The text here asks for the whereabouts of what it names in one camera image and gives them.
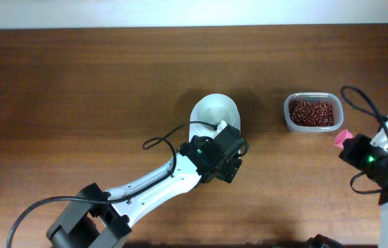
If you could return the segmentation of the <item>pink measuring scoop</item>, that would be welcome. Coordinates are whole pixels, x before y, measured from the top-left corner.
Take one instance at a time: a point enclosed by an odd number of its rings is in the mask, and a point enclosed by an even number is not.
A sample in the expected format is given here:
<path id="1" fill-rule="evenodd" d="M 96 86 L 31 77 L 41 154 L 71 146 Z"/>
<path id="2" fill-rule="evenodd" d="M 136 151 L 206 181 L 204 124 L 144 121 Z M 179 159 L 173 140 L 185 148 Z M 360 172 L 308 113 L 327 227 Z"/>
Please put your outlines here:
<path id="1" fill-rule="evenodd" d="M 342 130 L 342 131 L 335 137 L 334 146 L 343 149 L 343 148 L 344 148 L 343 143 L 344 143 L 347 139 L 351 139 L 351 138 L 353 138 L 353 134 L 352 134 L 349 130 L 347 130 L 347 129 Z"/>

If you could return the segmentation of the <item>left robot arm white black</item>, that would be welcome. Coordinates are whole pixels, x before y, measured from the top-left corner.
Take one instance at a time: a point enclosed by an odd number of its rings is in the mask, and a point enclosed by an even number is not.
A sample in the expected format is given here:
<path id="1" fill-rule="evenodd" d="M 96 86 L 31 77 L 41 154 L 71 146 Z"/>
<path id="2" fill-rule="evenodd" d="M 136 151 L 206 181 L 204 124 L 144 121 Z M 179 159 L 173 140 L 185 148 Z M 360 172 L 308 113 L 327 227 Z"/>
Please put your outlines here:
<path id="1" fill-rule="evenodd" d="M 169 199 L 217 178 L 231 183 L 248 151 L 247 141 L 227 125 L 213 137 L 193 136 L 149 174 L 102 191 L 84 187 L 46 232 L 53 247 L 122 247 L 132 227 Z"/>

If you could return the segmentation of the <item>white digital kitchen scale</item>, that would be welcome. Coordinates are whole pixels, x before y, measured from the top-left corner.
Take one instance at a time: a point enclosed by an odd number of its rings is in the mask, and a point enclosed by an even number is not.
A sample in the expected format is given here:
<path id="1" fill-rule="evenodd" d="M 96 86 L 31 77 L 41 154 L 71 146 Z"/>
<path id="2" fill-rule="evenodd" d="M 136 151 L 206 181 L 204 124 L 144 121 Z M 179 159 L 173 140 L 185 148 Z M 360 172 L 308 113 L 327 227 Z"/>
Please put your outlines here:
<path id="1" fill-rule="evenodd" d="M 195 123 L 190 125 L 189 140 L 191 140 L 193 136 L 208 136 L 214 138 L 218 133 L 219 131 L 216 131 L 209 125 Z"/>

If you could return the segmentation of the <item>white round bowl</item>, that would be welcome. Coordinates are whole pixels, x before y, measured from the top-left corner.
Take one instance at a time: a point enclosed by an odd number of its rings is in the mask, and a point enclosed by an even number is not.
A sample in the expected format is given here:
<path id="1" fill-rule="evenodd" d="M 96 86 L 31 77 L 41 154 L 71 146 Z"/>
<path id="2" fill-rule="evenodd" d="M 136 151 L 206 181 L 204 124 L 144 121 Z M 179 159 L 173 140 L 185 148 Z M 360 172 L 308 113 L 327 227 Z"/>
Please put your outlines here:
<path id="1" fill-rule="evenodd" d="M 227 124 L 241 130 L 241 116 L 235 102 L 224 94 L 209 94 L 203 97 L 193 108 L 191 121 L 202 121 L 210 124 Z"/>

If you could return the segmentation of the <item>red beans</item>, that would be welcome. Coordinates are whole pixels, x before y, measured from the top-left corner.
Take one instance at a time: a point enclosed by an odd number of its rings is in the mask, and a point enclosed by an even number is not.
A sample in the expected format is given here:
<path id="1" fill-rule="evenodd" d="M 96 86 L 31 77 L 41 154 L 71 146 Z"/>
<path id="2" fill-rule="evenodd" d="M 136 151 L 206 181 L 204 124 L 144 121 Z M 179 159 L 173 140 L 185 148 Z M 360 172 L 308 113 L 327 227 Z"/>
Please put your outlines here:
<path id="1" fill-rule="evenodd" d="M 324 101 L 293 100 L 289 103 L 292 122 L 304 127 L 329 127 L 334 125 L 333 106 Z"/>

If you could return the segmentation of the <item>clear plastic container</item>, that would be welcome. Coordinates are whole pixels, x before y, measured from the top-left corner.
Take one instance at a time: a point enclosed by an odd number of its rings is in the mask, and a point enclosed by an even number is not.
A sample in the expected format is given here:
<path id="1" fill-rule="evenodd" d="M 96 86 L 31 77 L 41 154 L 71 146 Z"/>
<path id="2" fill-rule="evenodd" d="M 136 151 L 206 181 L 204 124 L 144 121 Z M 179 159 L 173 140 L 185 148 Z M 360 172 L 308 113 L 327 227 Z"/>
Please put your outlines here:
<path id="1" fill-rule="evenodd" d="M 332 132 L 344 121 L 337 96 L 325 92 L 300 92 L 287 97 L 284 116 L 291 132 Z"/>

